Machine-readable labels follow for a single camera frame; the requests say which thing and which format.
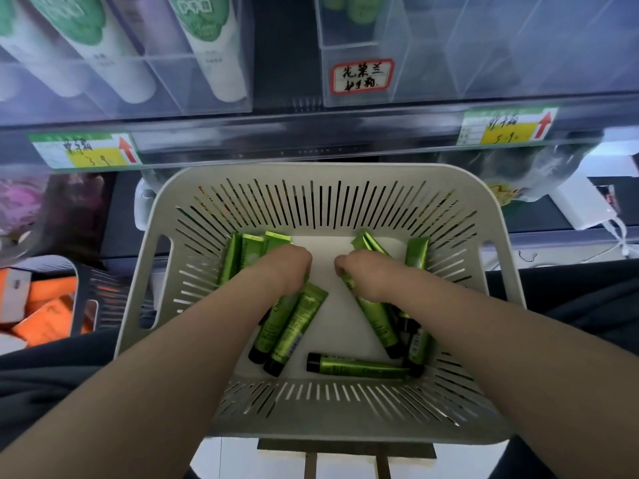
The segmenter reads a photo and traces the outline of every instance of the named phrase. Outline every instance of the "price tag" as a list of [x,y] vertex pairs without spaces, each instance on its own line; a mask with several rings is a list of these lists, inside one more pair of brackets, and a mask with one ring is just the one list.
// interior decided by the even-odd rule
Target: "price tag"
[[29,140],[53,169],[122,168],[142,164],[129,133],[46,133]]
[[337,95],[384,90],[390,85],[394,68],[392,59],[338,64],[330,73],[330,90]]
[[543,140],[558,107],[472,110],[464,114],[457,145],[522,144]]

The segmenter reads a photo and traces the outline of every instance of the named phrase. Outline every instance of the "red-bordered label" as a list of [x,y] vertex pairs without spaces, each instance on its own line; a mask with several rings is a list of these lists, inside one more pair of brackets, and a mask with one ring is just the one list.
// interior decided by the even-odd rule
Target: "red-bordered label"
[[370,59],[338,64],[330,72],[330,91],[336,95],[385,90],[393,77],[393,59]]

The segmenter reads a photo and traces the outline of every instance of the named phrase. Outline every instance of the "red arrow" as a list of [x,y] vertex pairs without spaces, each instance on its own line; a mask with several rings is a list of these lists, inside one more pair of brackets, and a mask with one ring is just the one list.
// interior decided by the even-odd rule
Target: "red arrow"
[[535,137],[533,139],[539,139],[544,134],[544,131],[546,131],[546,127],[550,126],[552,122],[552,113],[549,112],[539,121],[539,131],[537,131],[537,134],[535,134]]
[[129,144],[122,136],[120,136],[120,141],[119,141],[119,144],[117,145],[117,148],[124,151],[124,154],[126,154],[126,157],[128,158],[129,161],[131,161],[131,163],[137,164],[137,160],[135,159],[135,156],[133,156],[133,153],[131,152],[131,150],[133,149],[133,146]]

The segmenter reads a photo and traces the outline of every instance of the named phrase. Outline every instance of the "forearm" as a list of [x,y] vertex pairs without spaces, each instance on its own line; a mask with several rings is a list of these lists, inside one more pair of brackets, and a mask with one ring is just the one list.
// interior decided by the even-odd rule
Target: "forearm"
[[418,269],[404,267],[389,285],[391,302],[459,359],[557,475],[636,470],[634,355]]
[[277,297],[259,270],[238,274],[79,387],[0,455],[0,470],[25,479],[181,477]]

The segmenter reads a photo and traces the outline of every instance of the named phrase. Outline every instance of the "fist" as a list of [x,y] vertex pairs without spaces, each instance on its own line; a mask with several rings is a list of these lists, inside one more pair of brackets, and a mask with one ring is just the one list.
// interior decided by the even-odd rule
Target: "fist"
[[249,269],[266,274],[269,283],[276,286],[279,296],[290,296],[304,286],[304,276],[311,271],[313,257],[304,247],[286,244],[260,257]]
[[355,250],[335,259],[335,272],[345,272],[355,281],[355,293],[374,303],[390,302],[390,283],[404,264],[381,252]]

